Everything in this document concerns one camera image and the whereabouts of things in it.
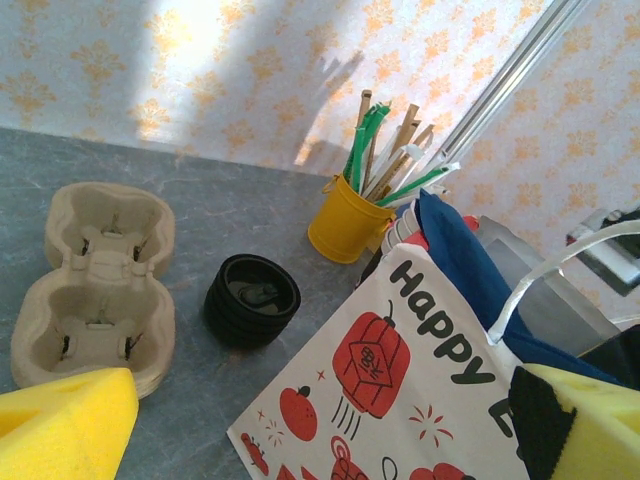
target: table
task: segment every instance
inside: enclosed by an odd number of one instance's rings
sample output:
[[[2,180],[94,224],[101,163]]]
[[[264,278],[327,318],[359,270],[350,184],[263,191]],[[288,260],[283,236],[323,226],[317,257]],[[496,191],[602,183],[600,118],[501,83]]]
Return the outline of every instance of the table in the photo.
[[[10,339],[24,294],[51,270],[43,250],[51,197],[89,180],[153,192],[176,216],[174,259],[160,279],[176,306],[173,364],[140,403],[117,478],[249,478],[227,428],[347,298],[364,266],[333,264],[306,238],[327,179],[0,129],[0,393],[16,389]],[[201,318],[220,264],[241,252],[282,265],[302,294],[280,337],[250,353],[222,346]]]

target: floral wallpaper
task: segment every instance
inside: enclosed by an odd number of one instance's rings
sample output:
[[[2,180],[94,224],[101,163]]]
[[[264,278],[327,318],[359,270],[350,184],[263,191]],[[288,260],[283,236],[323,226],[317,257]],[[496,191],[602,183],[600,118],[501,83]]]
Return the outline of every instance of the floral wallpaper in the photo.
[[[518,87],[451,177],[451,201],[543,256],[597,208],[640,200],[640,9],[593,0]],[[567,278],[610,318],[640,311],[578,260]]]
[[[433,150],[550,0],[9,0],[0,126],[332,174],[360,92]]]

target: white bag handle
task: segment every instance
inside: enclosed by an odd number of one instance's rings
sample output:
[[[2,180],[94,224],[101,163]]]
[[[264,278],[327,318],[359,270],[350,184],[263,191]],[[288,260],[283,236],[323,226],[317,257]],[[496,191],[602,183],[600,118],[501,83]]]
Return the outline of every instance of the white bag handle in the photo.
[[[495,345],[504,336],[504,332],[507,329],[507,325],[509,324],[509,320],[511,319],[511,315],[513,311],[518,306],[518,303],[522,299],[524,293],[531,286],[533,282],[535,282],[538,278],[547,275],[548,273],[559,270],[564,262],[575,257],[581,252],[588,250],[594,245],[604,242],[605,240],[609,240],[610,238],[621,237],[624,235],[638,235],[640,234],[640,220],[629,220],[626,222],[619,223],[617,225],[612,225],[607,228],[603,228],[593,234],[589,235],[586,238],[582,238],[577,242],[569,245],[567,248],[560,251],[560,253],[548,258],[540,265],[535,267],[531,272],[529,272],[525,277],[520,280],[520,283],[513,289],[513,292],[507,298],[507,301],[500,312],[500,316],[496,323],[487,331],[487,338],[489,340],[489,344]]]

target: yellow sponge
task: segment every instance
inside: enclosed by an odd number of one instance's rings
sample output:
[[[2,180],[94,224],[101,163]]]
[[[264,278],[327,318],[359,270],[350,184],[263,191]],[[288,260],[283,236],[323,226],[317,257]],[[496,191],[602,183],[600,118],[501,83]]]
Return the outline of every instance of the yellow sponge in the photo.
[[[640,478],[640,392],[542,365],[524,368],[551,385],[563,411],[575,412],[553,480]]]
[[[0,395],[0,478],[112,479],[137,414],[126,368]]]

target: yellow bucket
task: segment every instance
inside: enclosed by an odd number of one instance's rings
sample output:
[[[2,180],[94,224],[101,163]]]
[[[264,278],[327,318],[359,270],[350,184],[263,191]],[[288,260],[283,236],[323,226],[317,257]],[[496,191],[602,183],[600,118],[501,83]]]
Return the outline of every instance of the yellow bucket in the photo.
[[[336,263],[358,260],[369,240],[384,232],[395,217],[392,209],[378,207],[354,192],[342,175],[334,177],[322,193],[329,196],[307,233],[315,249]]]

